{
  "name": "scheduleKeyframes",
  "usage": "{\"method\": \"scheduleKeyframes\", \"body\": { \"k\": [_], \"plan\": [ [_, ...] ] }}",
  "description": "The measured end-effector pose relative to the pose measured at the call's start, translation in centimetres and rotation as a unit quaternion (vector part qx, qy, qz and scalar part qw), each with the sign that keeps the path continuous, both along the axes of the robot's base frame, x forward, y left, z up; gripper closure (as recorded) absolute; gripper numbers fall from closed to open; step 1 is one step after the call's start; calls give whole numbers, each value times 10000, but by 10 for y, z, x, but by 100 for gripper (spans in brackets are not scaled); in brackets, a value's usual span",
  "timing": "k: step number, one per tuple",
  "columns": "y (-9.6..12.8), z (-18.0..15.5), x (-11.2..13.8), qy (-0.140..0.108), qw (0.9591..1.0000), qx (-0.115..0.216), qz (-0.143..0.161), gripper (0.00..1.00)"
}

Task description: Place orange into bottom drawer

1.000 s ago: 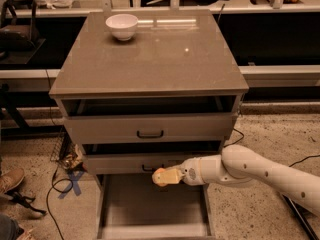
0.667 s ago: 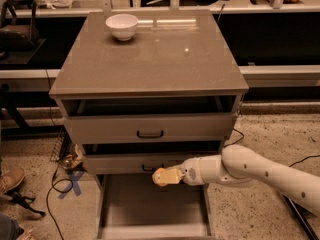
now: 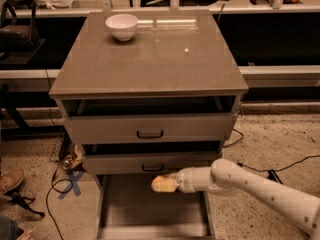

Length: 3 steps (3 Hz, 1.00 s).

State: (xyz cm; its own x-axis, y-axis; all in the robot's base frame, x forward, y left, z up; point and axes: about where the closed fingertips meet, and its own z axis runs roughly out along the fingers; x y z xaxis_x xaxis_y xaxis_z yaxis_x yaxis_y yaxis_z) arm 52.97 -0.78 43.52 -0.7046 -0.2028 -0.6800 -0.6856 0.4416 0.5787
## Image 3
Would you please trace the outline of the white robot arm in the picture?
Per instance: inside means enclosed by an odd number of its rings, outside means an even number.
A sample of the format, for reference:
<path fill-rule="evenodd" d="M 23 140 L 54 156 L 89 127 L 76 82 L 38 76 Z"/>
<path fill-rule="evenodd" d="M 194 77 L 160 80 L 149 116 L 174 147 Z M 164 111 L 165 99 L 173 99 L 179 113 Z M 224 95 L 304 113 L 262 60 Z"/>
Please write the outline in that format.
<path fill-rule="evenodd" d="M 310 240 L 320 240 L 320 198 L 253 174 L 227 159 L 217 159 L 208 167 L 183 168 L 152 180 L 158 193 L 208 192 L 216 195 L 242 190 L 279 213 Z"/>

